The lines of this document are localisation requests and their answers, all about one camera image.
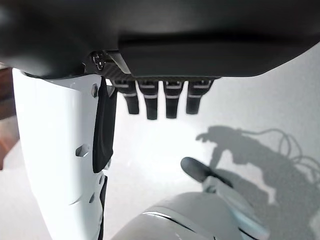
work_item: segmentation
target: floor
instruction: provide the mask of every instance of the floor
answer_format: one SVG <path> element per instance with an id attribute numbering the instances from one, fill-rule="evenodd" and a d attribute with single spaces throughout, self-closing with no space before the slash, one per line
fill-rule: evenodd
<path id="1" fill-rule="evenodd" d="M 141 96 L 141 114 L 128 115 L 119 95 L 104 239 L 161 199 L 200 191 L 180 169 L 190 156 L 233 182 L 271 240 L 320 240 L 319 63 L 317 45 L 264 75 L 219 79 L 195 116 L 185 114 L 185 88 L 177 120 L 165 119 L 163 95 L 156 121 L 146 120 Z M 0 240 L 50 240 L 20 143 L 5 159 L 0 186 Z"/>

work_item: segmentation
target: white plastic casing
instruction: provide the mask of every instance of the white plastic casing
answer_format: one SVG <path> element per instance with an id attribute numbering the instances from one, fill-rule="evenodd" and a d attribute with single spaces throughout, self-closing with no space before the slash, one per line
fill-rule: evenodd
<path id="1" fill-rule="evenodd" d="M 14 69 L 13 82 L 25 166 L 52 239 L 97 240 L 105 179 L 93 172 L 98 97 L 91 91 L 101 77 L 43 80 Z"/>

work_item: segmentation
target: black plastic cover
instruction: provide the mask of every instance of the black plastic cover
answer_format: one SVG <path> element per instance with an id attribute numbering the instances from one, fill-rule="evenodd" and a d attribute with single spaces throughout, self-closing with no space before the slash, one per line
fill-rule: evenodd
<path id="1" fill-rule="evenodd" d="M 109 96 L 106 79 L 101 78 L 101 85 L 98 90 L 98 105 L 95 117 L 92 167 L 94 173 L 99 173 L 113 155 L 117 90 Z"/>
<path id="2" fill-rule="evenodd" d="M 0 0 L 0 62 L 42 78 L 100 50 L 134 76 L 254 76 L 319 41 L 319 0 Z"/>

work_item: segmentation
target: black robotic finger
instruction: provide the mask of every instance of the black robotic finger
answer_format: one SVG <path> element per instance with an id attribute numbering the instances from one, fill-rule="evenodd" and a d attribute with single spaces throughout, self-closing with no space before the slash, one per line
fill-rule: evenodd
<path id="1" fill-rule="evenodd" d="M 220 77 L 213 77 L 208 80 L 189 81 L 186 99 L 187 114 L 198 114 L 202 96 L 210 90 L 214 80 L 219 78 Z"/>
<path id="2" fill-rule="evenodd" d="M 139 100 L 136 82 L 130 80 L 113 80 L 112 84 L 124 96 L 129 114 L 139 114 Z"/>
<path id="3" fill-rule="evenodd" d="M 232 183 L 229 180 L 216 174 L 211 170 L 211 168 L 192 157 L 184 157 L 181 160 L 180 165 L 182 170 L 186 174 L 188 174 L 191 178 L 198 181 L 199 183 L 203 183 L 207 177 L 212 176 L 232 188 Z"/>
<path id="4" fill-rule="evenodd" d="M 158 117 L 159 83 L 157 81 L 140 80 L 138 86 L 144 96 L 147 119 L 156 120 Z"/>
<path id="5" fill-rule="evenodd" d="M 163 81 L 167 119 L 177 118 L 179 97 L 184 87 L 184 83 L 184 81 Z"/>

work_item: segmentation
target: screw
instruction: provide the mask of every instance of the screw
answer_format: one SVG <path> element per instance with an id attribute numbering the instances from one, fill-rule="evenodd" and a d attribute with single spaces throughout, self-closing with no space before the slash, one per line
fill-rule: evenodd
<path id="1" fill-rule="evenodd" d="M 91 95 L 94 98 L 98 97 L 98 85 L 96 83 L 92 85 Z"/>

